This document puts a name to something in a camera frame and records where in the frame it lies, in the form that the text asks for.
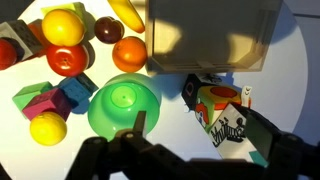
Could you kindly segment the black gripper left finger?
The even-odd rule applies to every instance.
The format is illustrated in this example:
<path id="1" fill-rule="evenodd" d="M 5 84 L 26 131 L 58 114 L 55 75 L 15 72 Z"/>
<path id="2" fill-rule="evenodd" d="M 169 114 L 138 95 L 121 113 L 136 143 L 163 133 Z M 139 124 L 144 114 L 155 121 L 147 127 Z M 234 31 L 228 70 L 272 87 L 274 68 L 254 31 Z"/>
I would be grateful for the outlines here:
<path id="1" fill-rule="evenodd" d="M 147 114 L 145 111 L 139 111 L 133 126 L 133 131 L 138 133 L 141 136 L 145 136 L 147 134 Z"/>

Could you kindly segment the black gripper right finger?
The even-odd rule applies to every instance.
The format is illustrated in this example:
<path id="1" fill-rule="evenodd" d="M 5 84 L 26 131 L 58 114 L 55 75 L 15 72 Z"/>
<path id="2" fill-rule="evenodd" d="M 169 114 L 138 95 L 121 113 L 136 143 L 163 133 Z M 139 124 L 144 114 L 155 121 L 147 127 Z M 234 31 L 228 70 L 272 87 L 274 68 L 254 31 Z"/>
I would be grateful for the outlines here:
<path id="1" fill-rule="evenodd" d="M 245 136 L 262 157 L 269 160 L 282 131 L 255 110 L 240 105 L 235 105 L 235 108 L 246 119 Z"/>

